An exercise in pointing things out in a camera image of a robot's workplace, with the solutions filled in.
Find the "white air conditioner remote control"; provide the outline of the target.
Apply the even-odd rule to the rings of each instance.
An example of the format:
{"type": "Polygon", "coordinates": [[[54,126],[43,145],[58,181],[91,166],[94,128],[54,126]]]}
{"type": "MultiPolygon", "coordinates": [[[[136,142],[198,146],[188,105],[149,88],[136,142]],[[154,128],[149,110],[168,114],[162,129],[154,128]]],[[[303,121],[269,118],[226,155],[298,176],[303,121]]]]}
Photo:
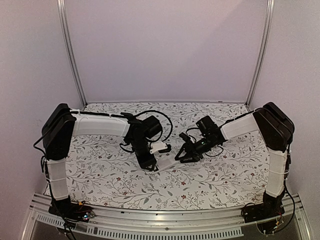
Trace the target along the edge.
{"type": "Polygon", "coordinates": [[[157,161],[156,165],[155,165],[155,169],[154,172],[158,173],[167,169],[172,168],[173,166],[179,164],[180,162],[175,160],[174,158],[161,158],[157,161]]]}

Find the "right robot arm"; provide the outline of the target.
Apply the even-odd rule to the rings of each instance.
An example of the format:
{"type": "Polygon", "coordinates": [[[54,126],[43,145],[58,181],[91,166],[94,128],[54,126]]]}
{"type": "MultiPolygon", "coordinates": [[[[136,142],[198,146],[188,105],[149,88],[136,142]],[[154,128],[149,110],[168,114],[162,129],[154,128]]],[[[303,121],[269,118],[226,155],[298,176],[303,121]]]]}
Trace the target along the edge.
{"type": "Polygon", "coordinates": [[[295,132],[293,121],[273,102],[227,120],[218,126],[210,116],[196,122],[202,138],[192,142],[186,133],[174,159],[180,163],[196,163],[212,148],[237,137],[259,132],[269,155],[269,174],[266,195],[277,198],[285,190],[285,180],[291,163],[291,144],[295,132]]]}

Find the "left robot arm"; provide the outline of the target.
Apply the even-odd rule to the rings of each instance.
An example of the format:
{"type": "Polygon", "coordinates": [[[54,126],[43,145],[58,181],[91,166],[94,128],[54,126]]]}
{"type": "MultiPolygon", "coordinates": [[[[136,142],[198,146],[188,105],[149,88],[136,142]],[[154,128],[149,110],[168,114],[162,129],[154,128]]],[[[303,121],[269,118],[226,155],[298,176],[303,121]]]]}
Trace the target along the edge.
{"type": "Polygon", "coordinates": [[[157,118],[161,112],[148,110],[147,118],[141,119],[143,112],[132,114],[71,109],[68,104],[59,104],[41,129],[40,138],[33,148],[42,153],[40,164],[49,186],[50,195],[55,200],[55,209],[63,216],[74,213],[67,181],[67,158],[72,142],[82,137],[122,138],[120,147],[130,147],[141,169],[149,172],[158,169],[157,153],[169,153],[168,137],[161,139],[164,129],[157,118]]]}

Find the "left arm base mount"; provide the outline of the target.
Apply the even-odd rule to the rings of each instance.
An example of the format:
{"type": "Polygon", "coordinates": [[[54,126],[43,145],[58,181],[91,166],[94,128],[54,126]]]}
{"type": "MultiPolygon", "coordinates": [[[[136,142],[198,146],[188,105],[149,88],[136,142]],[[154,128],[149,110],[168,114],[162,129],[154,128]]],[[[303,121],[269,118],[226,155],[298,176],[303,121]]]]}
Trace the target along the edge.
{"type": "Polygon", "coordinates": [[[48,212],[72,222],[88,222],[96,216],[85,200],[74,203],[70,197],[63,200],[52,198],[48,212]]]}

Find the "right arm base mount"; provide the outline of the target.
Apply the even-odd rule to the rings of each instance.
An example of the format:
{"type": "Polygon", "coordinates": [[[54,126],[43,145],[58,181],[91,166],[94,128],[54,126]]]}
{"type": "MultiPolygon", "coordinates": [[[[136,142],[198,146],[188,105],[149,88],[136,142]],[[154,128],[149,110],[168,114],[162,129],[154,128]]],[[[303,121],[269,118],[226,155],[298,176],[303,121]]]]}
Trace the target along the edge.
{"type": "Polygon", "coordinates": [[[282,199],[283,191],[279,196],[272,197],[266,192],[263,193],[262,203],[248,203],[241,209],[241,216],[245,223],[262,221],[257,224],[257,229],[264,235],[274,234],[278,229],[285,213],[282,199]]]}

